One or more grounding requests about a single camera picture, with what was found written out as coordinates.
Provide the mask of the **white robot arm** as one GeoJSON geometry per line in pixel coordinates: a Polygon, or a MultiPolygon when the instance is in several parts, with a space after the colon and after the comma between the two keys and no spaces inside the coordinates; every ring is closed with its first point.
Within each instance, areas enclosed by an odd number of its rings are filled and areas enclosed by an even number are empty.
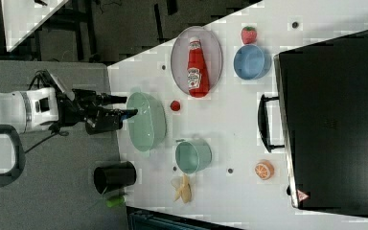
{"type": "Polygon", "coordinates": [[[123,120],[138,111],[108,106],[126,101],[126,97],[83,89],[0,92],[0,188],[24,171],[27,151],[20,140],[22,134],[49,130],[52,136],[65,136],[65,129],[78,123],[84,123],[90,135],[118,130],[123,120]]]}

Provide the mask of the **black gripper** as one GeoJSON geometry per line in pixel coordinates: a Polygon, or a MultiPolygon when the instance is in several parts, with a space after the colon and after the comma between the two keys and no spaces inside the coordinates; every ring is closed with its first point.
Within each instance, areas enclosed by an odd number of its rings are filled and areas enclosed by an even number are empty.
{"type": "Polygon", "coordinates": [[[56,133],[63,127],[73,127],[79,122],[85,123],[89,135],[115,131],[123,127],[123,117],[133,117],[137,109],[109,109],[109,104],[125,104],[127,97],[106,93],[98,94],[94,90],[73,89],[74,99],[65,93],[56,93],[58,121],[56,133]]]}

